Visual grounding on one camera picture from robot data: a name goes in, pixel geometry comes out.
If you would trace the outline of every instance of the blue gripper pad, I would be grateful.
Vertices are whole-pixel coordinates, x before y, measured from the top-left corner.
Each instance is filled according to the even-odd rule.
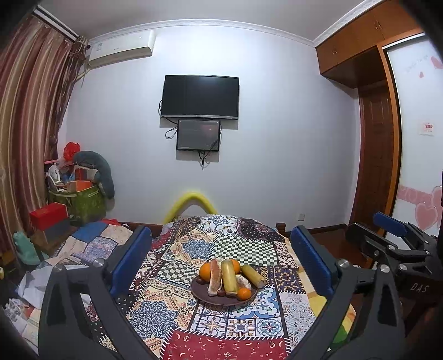
[[[336,259],[304,226],[292,229],[291,245],[316,293],[330,299],[338,282]]]
[[[390,216],[383,214],[382,212],[376,212],[374,214],[373,222],[374,225],[381,227],[383,230],[386,230],[399,238],[408,234],[408,230],[406,230],[404,224]]]
[[[148,227],[138,226],[124,245],[118,246],[108,258],[111,271],[111,290],[114,298],[127,294],[137,271],[151,248],[152,233]]]

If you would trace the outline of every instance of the red box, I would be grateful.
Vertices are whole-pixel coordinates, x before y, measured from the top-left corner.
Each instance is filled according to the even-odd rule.
[[[75,169],[75,179],[76,180],[88,180],[88,170],[77,168]]]
[[[30,212],[29,216],[31,217],[32,225],[41,231],[69,218],[66,205],[60,203],[51,203],[43,206],[41,209]]]

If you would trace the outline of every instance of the air conditioner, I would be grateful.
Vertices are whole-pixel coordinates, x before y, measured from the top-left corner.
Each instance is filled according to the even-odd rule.
[[[95,43],[91,47],[89,67],[95,68],[120,61],[152,56],[155,32],[138,31]]]

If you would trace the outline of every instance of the wall-mounted tv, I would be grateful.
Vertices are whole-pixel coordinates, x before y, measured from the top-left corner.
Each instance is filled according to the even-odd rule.
[[[167,75],[162,117],[238,119],[239,78],[207,75]]]

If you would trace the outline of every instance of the checkered pattern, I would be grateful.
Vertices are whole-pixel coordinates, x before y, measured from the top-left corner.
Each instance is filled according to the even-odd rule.
[[[191,281],[198,275],[198,268],[181,260],[165,263],[156,278],[170,284],[190,289]]]
[[[211,257],[221,260],[234,258],[241,265],[278,265],[272,242],[248,240],[240,236],[217,235],[211,250]]]

